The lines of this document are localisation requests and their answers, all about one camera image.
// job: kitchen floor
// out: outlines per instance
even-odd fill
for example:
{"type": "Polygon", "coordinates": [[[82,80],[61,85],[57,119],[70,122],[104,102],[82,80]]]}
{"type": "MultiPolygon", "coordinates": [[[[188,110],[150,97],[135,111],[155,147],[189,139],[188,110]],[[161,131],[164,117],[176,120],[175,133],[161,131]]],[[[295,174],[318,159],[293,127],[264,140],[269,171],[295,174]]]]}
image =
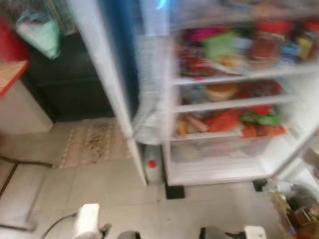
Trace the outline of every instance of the kitchen floor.
{"type": "MultiPolygon", "coordinates": [[[[77,124],[57,123],[49,133],[5,137],[0,152],[59,164],[77,124]]],[[[8,168],[0,163],[0,185],[8,168]]],[[[250,182],[185,190],[185,199],[166,200],[164,186],[143,186],[126,158],[70,168],[19,166],[0,200],[0,220],[23,218],[33,193],[37,197],[28,218],[38,226],[32,233],[0,229],[0,239],[39,239],[57,219],[86,203],[100,205],[99,224],[112,224],[109,239],[127,230],[139,231],[142,239],[197,239],[204,226],[236,232],[245,225],[263,226],[269,239],[282,238],[267,195],[256,193],[250,182]]],[[[74,219],[66,219],[47,238],[71,239],[73,226],[74,219]]]]}

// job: bottle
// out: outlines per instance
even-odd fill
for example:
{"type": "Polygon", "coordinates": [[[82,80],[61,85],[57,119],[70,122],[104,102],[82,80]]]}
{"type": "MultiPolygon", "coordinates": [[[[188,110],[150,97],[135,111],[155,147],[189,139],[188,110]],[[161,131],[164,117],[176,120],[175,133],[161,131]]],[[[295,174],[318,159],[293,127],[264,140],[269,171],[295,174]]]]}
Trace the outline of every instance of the bottle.
{"type": "Polygon", "coordinates": [[[145,146],[144,170],[149,184],[160,184],[163,182],[161,148],[159,145],[145,146]]]}

